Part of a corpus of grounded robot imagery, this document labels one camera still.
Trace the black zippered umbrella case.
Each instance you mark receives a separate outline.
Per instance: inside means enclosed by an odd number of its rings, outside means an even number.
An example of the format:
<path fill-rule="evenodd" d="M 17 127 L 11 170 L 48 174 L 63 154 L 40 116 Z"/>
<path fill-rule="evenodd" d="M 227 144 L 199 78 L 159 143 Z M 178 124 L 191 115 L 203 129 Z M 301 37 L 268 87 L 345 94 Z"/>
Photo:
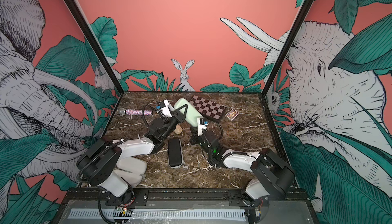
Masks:
<path fill-rule="evenodd" d="M 172 138 L 167 143 L 168 163 L 171 168 L 179 168 L 184 164 L 182 145 L 179 138 Z"/>

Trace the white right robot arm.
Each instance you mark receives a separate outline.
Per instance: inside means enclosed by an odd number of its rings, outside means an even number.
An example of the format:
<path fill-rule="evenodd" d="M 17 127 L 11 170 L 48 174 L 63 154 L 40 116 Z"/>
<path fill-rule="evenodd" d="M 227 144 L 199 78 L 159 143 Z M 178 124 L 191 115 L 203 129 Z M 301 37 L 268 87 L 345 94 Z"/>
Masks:
<path fill-rule="evenodd" d="M 222 146 L 218 137 L 205 129 L 190 128 L 192 145 L 198 144 L 214 168 L 234 168 L 251 172 L 256 177 L 245 187 L 250 199 L 272 197 L 284 199 L 295 179 L 293 168 L 269 148 L 246 153 Z"/>

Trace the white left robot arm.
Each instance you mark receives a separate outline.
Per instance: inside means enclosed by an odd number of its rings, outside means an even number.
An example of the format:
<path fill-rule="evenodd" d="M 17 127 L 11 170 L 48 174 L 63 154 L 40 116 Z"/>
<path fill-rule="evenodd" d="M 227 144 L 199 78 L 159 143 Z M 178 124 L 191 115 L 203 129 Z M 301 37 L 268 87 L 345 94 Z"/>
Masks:
<path fill-rule="evenodd" d="M 158 106 L 152 108 L 152 111 L 158 117 L 148 123 L 145 110 L 141 110 L 141 117 L 148 130 L 143 137 L 128 140 L 102 137 L 83 153 L 77 161 L 77 182 L 99 187 L 115 197 L 130 194 L 132 187 L 140 183 L 147 168 L 146 163 L 139 163 L 136 157 L 159 152 L 169 135 L 185 121 L 188 114 L 186 106 L 177 109 Z"/>

